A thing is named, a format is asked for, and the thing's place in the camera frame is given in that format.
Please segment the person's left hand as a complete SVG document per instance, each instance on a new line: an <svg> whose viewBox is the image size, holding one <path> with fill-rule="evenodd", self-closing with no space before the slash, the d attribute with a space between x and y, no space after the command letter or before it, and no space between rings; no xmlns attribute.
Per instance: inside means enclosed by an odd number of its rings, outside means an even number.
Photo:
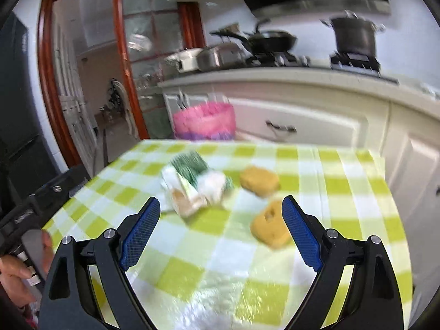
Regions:
<svg viewBox="0 0 440 330"><path fill-rule="evenodd" d="M52 240L47 231L41 230L41 245L43 246L43 270L47 274L54 257ZM1 285L9 299L18 308L23 308L36 301L35 297L23 283L23 279L32 277L30 270L18 258L12 255L1 257Z"/></svg>

